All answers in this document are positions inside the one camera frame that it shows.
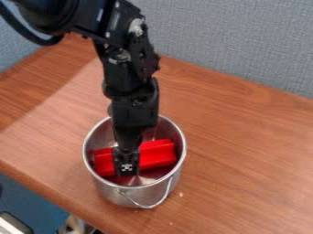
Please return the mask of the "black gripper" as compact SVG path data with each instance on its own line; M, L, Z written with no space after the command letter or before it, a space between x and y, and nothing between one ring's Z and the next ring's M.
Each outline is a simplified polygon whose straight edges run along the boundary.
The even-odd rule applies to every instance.
M157 126L159 115L159 83L149 79L141 86L127 87L119 81L107 82L111 99L110 116L118 147L112 148L116 176L139 174L139 151L143 132Z

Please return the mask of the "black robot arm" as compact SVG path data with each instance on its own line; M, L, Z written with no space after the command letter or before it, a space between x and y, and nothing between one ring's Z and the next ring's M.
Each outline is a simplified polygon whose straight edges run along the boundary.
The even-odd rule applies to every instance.
M157 126L159 116L154 73L161 69L141 8L129 0L0 0L0 17L40 46L56 45L70 33L92 41L111 100L115 174L138 175L143 132Z

